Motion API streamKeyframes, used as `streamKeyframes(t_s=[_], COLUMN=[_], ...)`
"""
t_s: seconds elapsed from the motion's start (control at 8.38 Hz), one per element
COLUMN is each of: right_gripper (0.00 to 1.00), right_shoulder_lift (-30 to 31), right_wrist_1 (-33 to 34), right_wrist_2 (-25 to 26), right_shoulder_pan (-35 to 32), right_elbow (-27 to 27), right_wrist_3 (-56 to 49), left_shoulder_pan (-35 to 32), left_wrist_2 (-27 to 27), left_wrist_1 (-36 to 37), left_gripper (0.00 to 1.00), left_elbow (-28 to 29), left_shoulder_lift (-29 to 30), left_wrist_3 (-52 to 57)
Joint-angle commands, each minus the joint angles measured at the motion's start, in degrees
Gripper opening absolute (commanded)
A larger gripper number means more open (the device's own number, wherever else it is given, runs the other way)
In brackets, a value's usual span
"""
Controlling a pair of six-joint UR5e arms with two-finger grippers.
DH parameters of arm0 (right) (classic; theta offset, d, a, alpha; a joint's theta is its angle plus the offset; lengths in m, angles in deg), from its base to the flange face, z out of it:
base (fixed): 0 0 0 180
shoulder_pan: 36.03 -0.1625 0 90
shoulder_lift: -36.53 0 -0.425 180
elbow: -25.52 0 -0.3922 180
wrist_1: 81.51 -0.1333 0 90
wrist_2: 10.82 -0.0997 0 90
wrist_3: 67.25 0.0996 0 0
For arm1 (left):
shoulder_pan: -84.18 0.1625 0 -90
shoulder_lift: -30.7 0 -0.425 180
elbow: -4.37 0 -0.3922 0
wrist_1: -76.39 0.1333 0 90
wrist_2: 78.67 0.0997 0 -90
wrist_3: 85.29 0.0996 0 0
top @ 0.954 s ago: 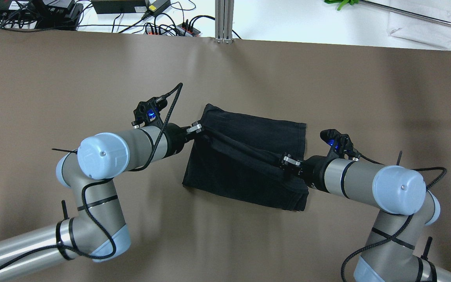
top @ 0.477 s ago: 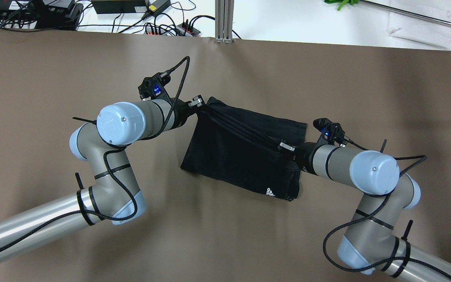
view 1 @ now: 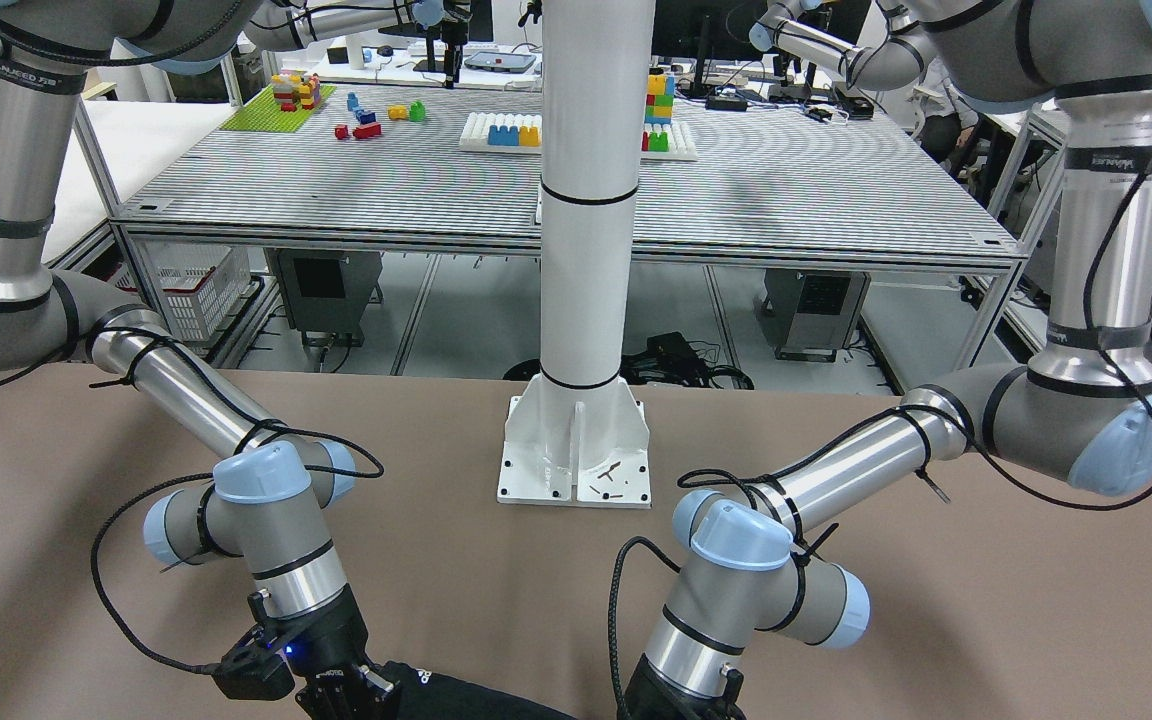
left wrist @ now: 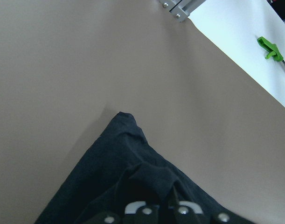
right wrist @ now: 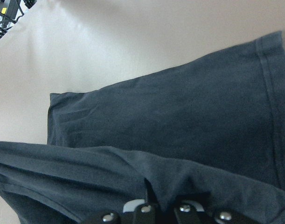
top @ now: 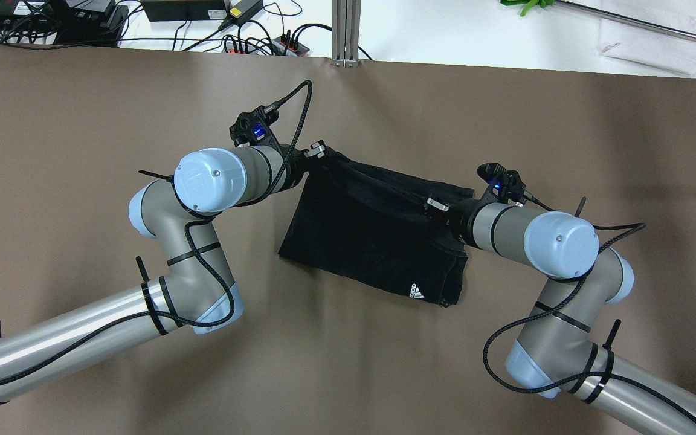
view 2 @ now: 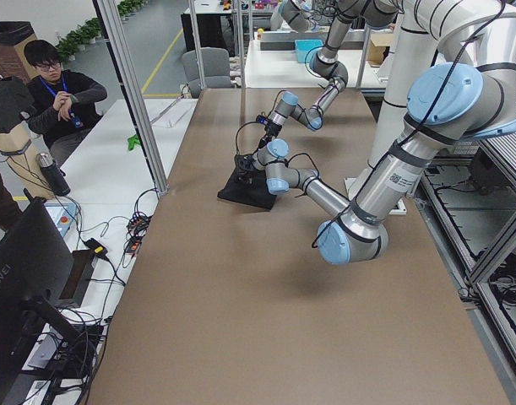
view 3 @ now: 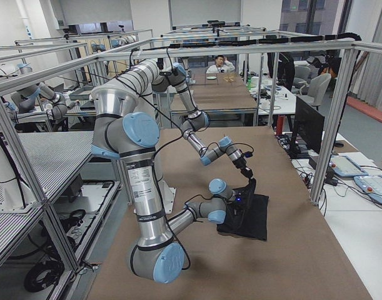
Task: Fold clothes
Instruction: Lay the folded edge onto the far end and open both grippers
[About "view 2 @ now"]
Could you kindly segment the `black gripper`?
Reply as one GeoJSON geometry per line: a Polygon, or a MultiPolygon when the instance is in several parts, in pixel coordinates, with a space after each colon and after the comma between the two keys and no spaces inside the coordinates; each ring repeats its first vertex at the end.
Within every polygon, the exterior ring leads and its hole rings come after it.
{"type": "Polygon", "coordinates": [[[252,154],[236,155],[236,178],[238,180],[252,180],[256,173],[252,154]]]}
{"type": "Polygon", "coordinates": [[[260,139],[261,146],[265,146],[269,142],[271,142],[273,139],[275,139],[281,131],[281,126],[279,126],[277,124],[266,124],[264,127],[264,131],[265,131],[265,134],[260,139]]]}

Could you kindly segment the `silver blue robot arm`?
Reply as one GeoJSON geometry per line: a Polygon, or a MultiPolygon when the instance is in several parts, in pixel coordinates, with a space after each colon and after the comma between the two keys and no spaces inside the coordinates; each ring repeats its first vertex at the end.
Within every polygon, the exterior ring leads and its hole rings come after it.
{"type": "Polygon", "coordinates": [[[420,179],[436,154],[464,140],[496,138],[516,132],[516,7],[504,1],[339,1],[324,46],[310,67],[328,82],[309,108],[286,92],[263,118],[265,134],[256,149],[235,157],[232,179],[254,196],[275,199],[300,189],[330,216],[318,228],[313,247],[332,264],[379,257],[388,244],[384,220],[420,179]],[[315,169],[289,164],[280,138],[293,118],[311,130],[348,80],[337,53],[354,19],[375,29],[403,15],[395,65],[415,55],[408,37],[428,35],[443,55],[441,64],[408,80],[402,133],[372,163],[353,197],[343,197],[315,169]]]}
{"type": "Polygon", "coordinates": [[[338,51],[355,19],[361,18],[366,25],[380,30],[394,21],[399,9],[388,1],[337,1],[334,3],[333,16],[324,43],[313,48],[305,56],[309,72],[327,82],[322,93],[308,107],[299,103],[298,96],[288,90],[279,93],[266,115],[264,139],[269,141],[279,135],[285,122],[292,118],[311,131],[323,125],[323,116],[336,97],[348,84],[349,74],[345,65],[338,59],[338,51]]]}

